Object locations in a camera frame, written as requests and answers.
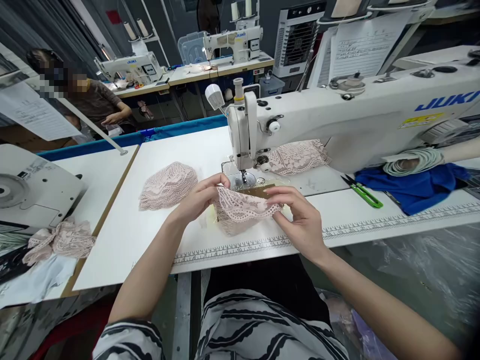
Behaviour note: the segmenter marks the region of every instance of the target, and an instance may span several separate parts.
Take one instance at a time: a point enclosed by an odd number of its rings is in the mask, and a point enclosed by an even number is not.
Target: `white sewing machine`
[[[232,63],[240,64],[260,56],[260,40],[263,29],[257,25],[241,30],[226,31],[215,35],[205,35],[203,46],[206,58],[211,60],[215,49],[231,48],[233,50]]]
[[[0,154],[0,233],[34,234],[56,227],[82,191],[83,181],[15,145],[0,145]]]
[[[163,70],[152,51],[144,55],[121,57],[109,61],[99,61],[95,58],[94,61],[110,82],[114,82],[117,72],[130,72],[134,80],[143,85],[156,83],[163,75]]]
[[[390,81],[351,76],[348,90],[341,90],[345,83],[338,81],[337,89],[315,87],[259,100],[252,91],[244,93],[242,80],[235,79],[235,98],[241,100],[225,111],[233,161],[245,181],[248,169],[269,171],[268,155],[276,147],[320,139],[330,166],[353,173],[381,165],[382,157],[437,144],[432,142],[436,135],[455,134],[455,123],[446,121],[480,114],[480,66],[466,65],[470,60],[446,64],[456,72],[427,71],[433,74],[429,78],[412,75],[412,69],[393,73]],[[223,98],[213,95],[207,89],[207,99],[218,109]],[[443,148],[445,162],[480,156],[479,140]]]

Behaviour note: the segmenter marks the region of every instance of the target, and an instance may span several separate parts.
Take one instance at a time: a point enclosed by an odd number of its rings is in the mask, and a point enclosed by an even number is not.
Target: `air cooler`
[[[280,11],[276,33],[273,74],[278,78],[301,74],[319,32],[317,20],[327,1],[298,5]]]

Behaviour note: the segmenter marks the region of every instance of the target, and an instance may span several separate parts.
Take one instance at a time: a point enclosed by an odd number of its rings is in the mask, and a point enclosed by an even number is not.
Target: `person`
[[[120,126],[123,134],[137,131],[137,121],[132,116],[132,109],[102,82],[65,67],[62,59],[51,50],[33,48],[27,52],[26,59],[33,70],[53,82],[73,106],[106,134],[107,126],[112,125]],[[58,111],[78,130],[88,129],[85,125],[82,126],[80,119],[69,109],[59,102],[57,104]],[[96,140],[102,139],[96,132],[90,132]]]
[[[186,226],[218,196],[217,184],[230,186],[224,174],[199,182],[161,225],[121,286],[94,359],[164,359],[161,336],[149,319]],[[292,222],[281,212],[273,218],[291,243],[328,276],[399,360],[461,357],[436,328],[327,248],[321,215],[298,190],[265,191],[269,204],[290,207]],[[348,358],[298,255],[211,270],[196,359]]]

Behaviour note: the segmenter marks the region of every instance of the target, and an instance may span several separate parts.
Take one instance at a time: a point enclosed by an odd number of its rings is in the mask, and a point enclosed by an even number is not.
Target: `green scissors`
[[[370,205],[372,208],[377,208],[380,209],[384,205],[378,201],[378,199],[373,196],[371,193],[369,193],[365,188],[360,184],[359,182],[355,182],[350,176],[345,175],[346,178],[343,176],[340,176],[344,182],[347,183],[348,186],[350,186],[354,192],[356,192],[358,195],[362,197],[363,200],[366,201],[368,205]]]

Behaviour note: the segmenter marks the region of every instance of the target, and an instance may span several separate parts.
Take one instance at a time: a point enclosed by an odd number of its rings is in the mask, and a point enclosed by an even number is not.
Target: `lace bra cup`
[[[141,211],[171,208],[181,202],[197,183],[195,170],[175,161],[147,179],[138,208]]]
[[[281,176],[303,173],[330,162],[323,144],[318,139],[279,146],[268,154],[268,159],[271,172]]]
[[[282,208],[268,205],[261,197],[242,194],[225,187],[217,187],[218,200],[213,202],[218,225],[228,236],[243,233],[262,219],[271,217]]]
[[[28,240],[28,248],[31,250],[25,254],[22,261],[32,266],[40,260],[48,259],[52,252],[69,258],[86,258],[96,239],[90,232],[88,221],[77,225],[70,216],[60,222],[52,232],[43,228],[32,235]]]

